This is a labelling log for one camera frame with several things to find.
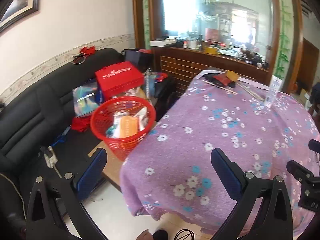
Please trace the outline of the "orange cardboard box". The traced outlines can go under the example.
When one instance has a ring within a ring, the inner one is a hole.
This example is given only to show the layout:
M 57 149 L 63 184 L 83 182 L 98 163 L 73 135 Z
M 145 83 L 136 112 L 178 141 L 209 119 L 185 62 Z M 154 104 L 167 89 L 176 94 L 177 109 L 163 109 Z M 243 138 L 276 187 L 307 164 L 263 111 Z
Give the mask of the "orange cardboard box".
M 139 132 L 138 118 L 134 116 L 123 116 L 120 119 L 120 138 L 131 137 Z

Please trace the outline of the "red mesh trash basket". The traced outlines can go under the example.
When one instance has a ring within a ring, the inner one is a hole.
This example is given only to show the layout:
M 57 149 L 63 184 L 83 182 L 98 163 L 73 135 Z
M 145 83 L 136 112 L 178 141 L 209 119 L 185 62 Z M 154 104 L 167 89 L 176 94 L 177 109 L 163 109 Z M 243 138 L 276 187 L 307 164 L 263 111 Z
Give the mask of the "red mesh trash basket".
M 137 96 L 120 96 L 100 105 L 91 116 L 91 131 L 124 161 L 155 123 L 151 103 Z

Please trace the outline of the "black leather sofa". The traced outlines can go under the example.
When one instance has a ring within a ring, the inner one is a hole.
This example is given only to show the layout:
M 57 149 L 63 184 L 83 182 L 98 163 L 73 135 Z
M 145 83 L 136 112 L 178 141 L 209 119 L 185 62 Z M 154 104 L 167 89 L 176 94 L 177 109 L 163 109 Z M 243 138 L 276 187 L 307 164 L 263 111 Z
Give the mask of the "black leather sofa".
M 100 140 L 70 129 L 73 90 L 95 72 L 120 63 L 112 48 L 81 64 L 67 63 L 28 87 L 1 111 L 1 239 L 25 239 L 25 214 L 35 179 L 73 172 Z

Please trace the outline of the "yellow small box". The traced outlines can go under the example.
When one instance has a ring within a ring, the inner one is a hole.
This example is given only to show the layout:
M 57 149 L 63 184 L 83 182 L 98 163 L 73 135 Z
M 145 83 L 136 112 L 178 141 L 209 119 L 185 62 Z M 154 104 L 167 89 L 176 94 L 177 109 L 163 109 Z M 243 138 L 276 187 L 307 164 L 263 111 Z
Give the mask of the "yellow small box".
M 226 72 L 226 77 L 229 78 L 232 82 L 238 81 L 239 75 L 231 70 Z

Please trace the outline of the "wooden chopstick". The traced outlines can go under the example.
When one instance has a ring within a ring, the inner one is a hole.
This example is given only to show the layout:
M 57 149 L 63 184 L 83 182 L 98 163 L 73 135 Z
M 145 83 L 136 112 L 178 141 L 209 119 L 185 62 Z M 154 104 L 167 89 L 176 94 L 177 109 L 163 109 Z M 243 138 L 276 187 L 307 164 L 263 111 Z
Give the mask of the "wooden chopstick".
M 217 88 L 219 88 L 219 89 L 223 89 L 223 90 L 225 90 L 225 91 L 227 91 L 227 92 L 229 92 L 229 93 L 231 93 L 231 94 L 238 95 L 238 93 L 235 92 L 235 91 L 233 91 L 233 90 L 230 90 L 230 89 L 227 89 L 227 88 L 225 88 L 225 87 L 221 87 L 221 86 L 215 85 L 215 84 L 213 84 L 212 82 L 209 82 L 209 81 L 207 81 L 207 80 L 202 80 L 202 81 L 203 81 L 204 83 L 206 83 L 206 84 L 211 85 L 211 86 L 217 87 Z

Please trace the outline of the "dark red wallet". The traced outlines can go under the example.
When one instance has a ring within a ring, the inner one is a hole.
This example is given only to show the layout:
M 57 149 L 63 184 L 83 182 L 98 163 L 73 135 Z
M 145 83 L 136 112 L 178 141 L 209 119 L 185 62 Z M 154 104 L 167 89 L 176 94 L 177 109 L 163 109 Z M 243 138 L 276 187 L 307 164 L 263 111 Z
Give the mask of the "dark red wallet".
M 235 81 L 232 81 L 230 78 L 228 78 L 225 73 L 214 74 L 212 83 L 224 88 L 235 88 L 236 85 Z

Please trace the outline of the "colourful magazine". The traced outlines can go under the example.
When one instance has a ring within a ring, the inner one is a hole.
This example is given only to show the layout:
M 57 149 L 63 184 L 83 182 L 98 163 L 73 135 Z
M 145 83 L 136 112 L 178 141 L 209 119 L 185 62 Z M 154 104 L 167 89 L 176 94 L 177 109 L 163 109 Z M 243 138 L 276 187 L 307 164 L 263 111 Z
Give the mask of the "colourful magazine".
M 73 106 L 76 117 L 90 115 L 99 104 L 97 102 L 98 86 L 96 82 L 76 87 L 73 93 Z

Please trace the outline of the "red gift box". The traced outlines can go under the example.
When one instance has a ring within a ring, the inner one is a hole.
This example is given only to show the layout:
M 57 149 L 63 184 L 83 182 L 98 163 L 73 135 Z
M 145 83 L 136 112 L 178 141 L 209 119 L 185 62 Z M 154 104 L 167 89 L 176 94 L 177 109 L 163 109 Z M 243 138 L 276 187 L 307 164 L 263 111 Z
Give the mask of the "red gift box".
M 144 84 L 144 75 L 130 61 L 103 67 L 95 77 L 105 101 Z

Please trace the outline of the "wooden sideboard cabinet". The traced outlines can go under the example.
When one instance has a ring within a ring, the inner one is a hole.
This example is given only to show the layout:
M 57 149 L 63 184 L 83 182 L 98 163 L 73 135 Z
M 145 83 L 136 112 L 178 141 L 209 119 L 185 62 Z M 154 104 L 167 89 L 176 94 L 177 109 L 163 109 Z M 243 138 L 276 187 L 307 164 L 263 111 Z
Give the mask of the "wooden sideboard cabinet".
M 175 79 L 178 96 L 187 90 L 197 74 L 207 69 L 231 70 L 240 76 L 248 77 L 265 85 L 271 81 L 271 74 L 268 70 L 231 57 L 176 47 L 152 47 L 151 50 L 154 55 L 155 68 Z

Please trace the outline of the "large wall mirror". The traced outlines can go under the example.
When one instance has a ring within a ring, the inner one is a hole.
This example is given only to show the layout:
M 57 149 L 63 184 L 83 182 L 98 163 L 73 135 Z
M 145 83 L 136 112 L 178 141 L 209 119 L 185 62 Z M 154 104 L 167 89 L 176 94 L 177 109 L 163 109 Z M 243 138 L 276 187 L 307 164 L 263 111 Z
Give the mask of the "large wall mirror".
M 189 42 L 188 48 L 221 48 L 267 69 L 271 63 L 273 0 L 149 0 L 152 40 Z

